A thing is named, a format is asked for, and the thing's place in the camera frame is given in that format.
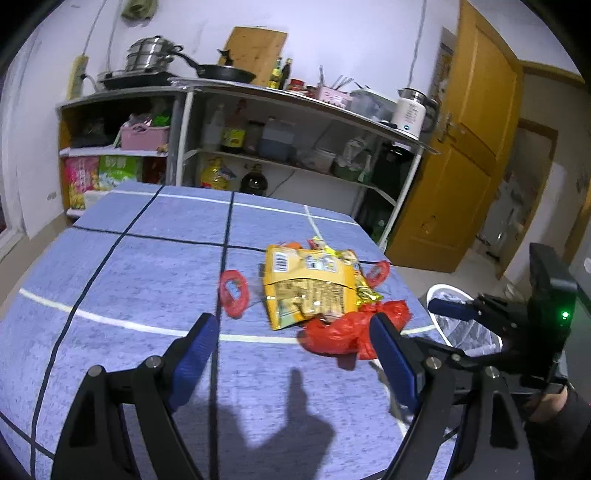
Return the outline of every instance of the hand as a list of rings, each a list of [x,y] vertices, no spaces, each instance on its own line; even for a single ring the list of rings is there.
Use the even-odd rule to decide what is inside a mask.
[[[544,423],[552,420],[564,408],[569,389],[564,387],[560,393],[533,395],[524,405],[527,410],[533,410],[529,420],[534,423]]]

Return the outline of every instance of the plastic container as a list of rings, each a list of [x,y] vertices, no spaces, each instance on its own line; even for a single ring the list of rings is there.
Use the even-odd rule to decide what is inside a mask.
[[[309,152],[308,156],[302,158],[301,162],[312,170],[328,173],[335,158],[336,153],[323,150],[322,148],[315,148]]]
[[[269,160],[285,162],[294,141],[294,124],[270,116],[262,131],[259,155]]]
[[[354,90],[349,94],[347,110],[371,120],[392,120],[396,102],[369,89]]]
[[[319,85],[316,88],[316,100],[320,100],[321,102],[329,103],[340,108],[346,108],[351,101],[351,97],[346,92],[333,90],[332,88]]]
[[[265,127],[263,122],[250,120],[246,126],[246,135],[242,148],[245,153],[249,155],[256,155],[258,151],[259,142],[262,137],[262,130]]]
[[[223,103],[220,103],[213,113],[209,122],[203,127],[203,149],[209,152],[215,152],[220,149],[222,143],[222,132],[226,120],[223,114]]]
[[[168,143],[169,130],[170,127],[148,127],[144,124],[121,127],[121,149],[155,151]]]

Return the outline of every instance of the table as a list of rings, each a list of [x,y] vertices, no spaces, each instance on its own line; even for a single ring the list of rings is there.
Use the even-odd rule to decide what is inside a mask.
[[[348,215],[266,197],[126,182],[91,207],[38,259],[0,322],[0,431],[25,469],[50,477],[90,366],[113,371],[161,355],[201,313],[220,311],[220,271],[256,283],[267,245],[306,244],[313,224],[365,268],[385,259]],[[407,301],[405,333],[441,341],[395,268],[378,291]],[[174,415],[205,477],[380,478],[407,424],[389,412],[370,362],[305,351],[299,327],[271,330],[261,301],[239,320],[219,319],[219,349]],[[125,415],[142,477],[154,478],[135,412]],[[433,479],[452,449],[453,440],[440,449]]]

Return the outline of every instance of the green package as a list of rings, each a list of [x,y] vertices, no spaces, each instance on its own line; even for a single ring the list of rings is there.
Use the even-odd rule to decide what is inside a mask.
[[[99,190],[112,190],[125,180],[142,178],[142,157],[103,155],[99,163]]]

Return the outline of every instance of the pink container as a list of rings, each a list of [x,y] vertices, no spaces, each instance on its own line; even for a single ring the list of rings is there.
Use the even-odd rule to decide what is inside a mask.
[[[136,124],[132,127],[121,127],[122,150],[157,150],[168,143],[170,127],[147,127]]]
[[[329,103],[340,108],[347,108],[351,97],[347,92],[333,90],[332,88],[318,85],[316,89],[316,100]]]

